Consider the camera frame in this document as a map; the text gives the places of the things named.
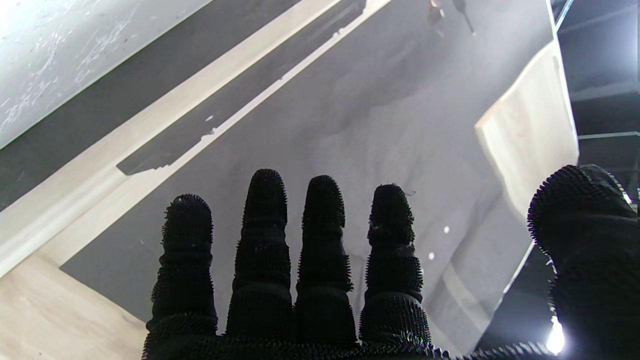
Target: gloved hand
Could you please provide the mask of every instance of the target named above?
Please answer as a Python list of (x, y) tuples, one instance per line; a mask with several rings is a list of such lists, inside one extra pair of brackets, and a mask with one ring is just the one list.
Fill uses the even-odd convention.
[[(616, 336), (600, 326), (638, 325), (638, 239), (629, 213), (619, 202), (620, 191), (602, 185), (576, 167), (550, 177), (532, 202), (530, 225), (539, 245), (548, 249), (560, 275), (552, 287), (557, 315), (569, 325), (574, 354), (599, 359), (606, 346), (630, 348), (624, 329)], [(597, 244), (604, 255), (591, 266), (595, 252), (581, 239), (564, 236), (565, 226), (584, 230), (582, 212), (603, 215), (602, 226), (627, 226)], [(209, 265), (212, 261), (211, 213), (196, 195), (177, 197), (166, 212), (164, 255), (153, 291), (153, 319), (145, 343), (144, 359), (438, 359), (449, 357), (435, 349), (426, 315), (420, 306), (422, 272), (414, 255), (413, 216), (396, 185), (376, 189), (370, 215), (365, 306), (360, 316), (360, 340), (347, 292), (353, 289), (349, 259), (342, 247), (344, 207), (332, 178), (311, 180), (303, 214), (303, 247), (292, 306), (289, 293), (291, 262), (285, 242), (287, 208), (284, 185), (274, 170), (259, 170), (251, 180), (237, 246), (236, 277), (228, 311), (227, 331), (217, 336), (218, 318), (213, 304)], [(623, 264), (627, 274), (617, 272)], [(593, 279), (607, 279), (595, 284)], [(586, 311), (599, 311), (594, 320)], [(472, 359), (550, 359), (543, 347), (513, 345), (472, 355)]]

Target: black fuzzy glove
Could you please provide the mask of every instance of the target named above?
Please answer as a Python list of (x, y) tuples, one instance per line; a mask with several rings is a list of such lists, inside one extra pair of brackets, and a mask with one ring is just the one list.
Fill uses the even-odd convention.
[[(599, 169), (566, 167), (541, 187), (530, 210), (532, 233), (560, 273), (551, 296), (568, 331), (572, 359), (635, 359), (630, 351), (631, 334), (640, 323), (640, 236), (636, 214), (620, 202), (620, 191), (608, 179)], [(328, 176), (309, 183), (298, 298), (292, 304), (284, 185), (274, 170), (256, 172), (237, 246), (227, 331), (217, 336), (209, 275), (211, 212), (196, 195), (177, 197), (166, 212), (164, 255), (143, 358), (449, 357), (431, 344), (420, 306), (422, 272), (414, 255), (413, 216), (402, 189), (378, 187), (369, 220), (371, 255), (357, 342), (347, 298), (353, 285), (342, 247), (344, 206), (338, 186)], [(591, 221), (599, 232), (589, 231)], [(531, 344), (469, 357), (552, 358)]]

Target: bright light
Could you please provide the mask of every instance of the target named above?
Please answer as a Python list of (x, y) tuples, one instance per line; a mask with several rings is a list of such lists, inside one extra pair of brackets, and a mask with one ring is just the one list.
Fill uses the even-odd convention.
[(553, 323), (553, 327), (547, 340), (547, 349), (555, 355), (558, 355), (564, 346), (564, 334), (562, 333), (562, 325), (555, 316), (551, 318), (551, 322)]
[(626, 192), (622, 193), (622, 196), (625, 198), (625, 201), (627, 202), (627, 204), (631, 205), (631, 198), (629, 197), (629, 195), (627, 195)]

